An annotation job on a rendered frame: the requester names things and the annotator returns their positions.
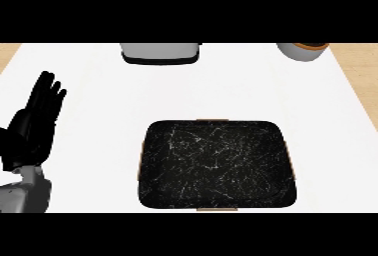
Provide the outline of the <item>pale grey appliance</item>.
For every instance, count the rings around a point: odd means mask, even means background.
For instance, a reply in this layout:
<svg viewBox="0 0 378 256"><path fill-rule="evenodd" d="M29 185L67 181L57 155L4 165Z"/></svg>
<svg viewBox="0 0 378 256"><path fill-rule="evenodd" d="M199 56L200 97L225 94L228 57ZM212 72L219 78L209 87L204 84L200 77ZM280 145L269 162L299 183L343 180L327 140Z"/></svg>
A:
<svg viewBox="0 0 378 256"><path fill-rule="evenodd" d="M193 64L200 58L200 43L122 43L122 55L131 64Z"/></svg>

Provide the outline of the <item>grey pot with wooden rim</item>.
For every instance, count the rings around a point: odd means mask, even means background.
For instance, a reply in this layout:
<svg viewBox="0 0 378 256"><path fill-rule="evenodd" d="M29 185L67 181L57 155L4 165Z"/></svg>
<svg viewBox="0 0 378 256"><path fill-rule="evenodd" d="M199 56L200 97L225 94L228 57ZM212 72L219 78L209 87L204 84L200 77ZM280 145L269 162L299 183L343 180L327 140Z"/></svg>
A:
<svg viewBox="0 0 378 256"><path fill-rule="evenodd" d="M328 48L328 43L278 43L284 55L293 60L314 61Z"/></svg>

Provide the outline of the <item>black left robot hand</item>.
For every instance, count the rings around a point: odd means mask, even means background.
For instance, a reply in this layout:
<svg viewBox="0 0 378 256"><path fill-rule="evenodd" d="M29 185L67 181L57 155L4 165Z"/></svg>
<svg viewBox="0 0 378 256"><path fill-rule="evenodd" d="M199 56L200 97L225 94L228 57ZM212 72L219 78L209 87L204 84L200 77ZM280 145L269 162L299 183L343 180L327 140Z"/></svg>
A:
<svg viewBox="0 0 378 256"><path fill-rule="evenodd" d="M55 137L57 120L67 90L55 74L44 71L26 107L17 112L7 129L0 129L4 170L41 166L48 160Z"/></svg>

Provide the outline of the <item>black marble square tray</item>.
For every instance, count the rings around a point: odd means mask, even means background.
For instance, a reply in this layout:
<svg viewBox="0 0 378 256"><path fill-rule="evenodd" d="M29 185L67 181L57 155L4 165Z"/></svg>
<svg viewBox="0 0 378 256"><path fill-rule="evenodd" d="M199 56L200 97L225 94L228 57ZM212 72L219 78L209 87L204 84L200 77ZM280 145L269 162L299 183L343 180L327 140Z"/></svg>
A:
<svg viewBox="0 0 378 256"><path fill-rule="evenodd" d="M284 208L296 200L290 154L275 123L165 120L151 124L139 174L144 206Z"/></svg>

